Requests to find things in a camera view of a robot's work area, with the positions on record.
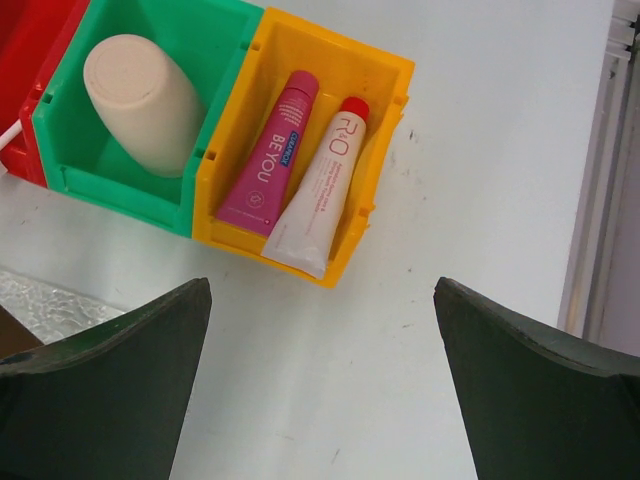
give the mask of tube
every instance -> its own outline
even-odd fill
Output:
[[[269,236],[282,211],[298,147],[318,94],[318,80],[298,70],[278,97],[247,165],[216,217]]]
[[[363,100],[344,101],[267,240],[263,257],[324,278],[368,116]]]

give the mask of label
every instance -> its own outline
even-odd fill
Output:
[[[278,162],[278,155],[280,155],[278,152],[282,151],[282,144],[285,140],[284,137],[276,134],[271,138],[269,151],[266,152],[265,159],[262,161],[260,171],[258,172],[258,180],[261,182],[269,183],[271,172],[276,168],[276,163]]]
[[[293,151],[296,149],[298,138],[300,138],[298,132],[291,132],[289,140],[287,141],[287,146],[282,154],[282,158],[280,158],[280,165],[283,167],[288,167],[289,163],[291,163],[291,157],[293,156]]]

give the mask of beige cylinder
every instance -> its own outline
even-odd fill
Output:
[[[205,110],[180,67],[155,43],[116,35],[94,47],[84,83],[113,137],[140,165],[180,177]]]

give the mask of white table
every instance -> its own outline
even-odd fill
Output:
[[[555,324],[612,0],[273,3],[417,64],[337,289],[6,175],[0,264],[123,308],[210,279],[172,479],[475,478],[433,287]]]

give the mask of red cap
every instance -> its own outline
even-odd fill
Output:
[[[367,102],[358,97],[349,97],[342,102],[341,112],[351,112],[358,115],[365,122],[369,118],[369,105]]]
[[[306,93],[311,98],[311,101],[315,100],[318,95],[320,85],[318,79],[305,70],[296,70],[289,76],[287,80],[286,88],[295,88],[303,93]]]

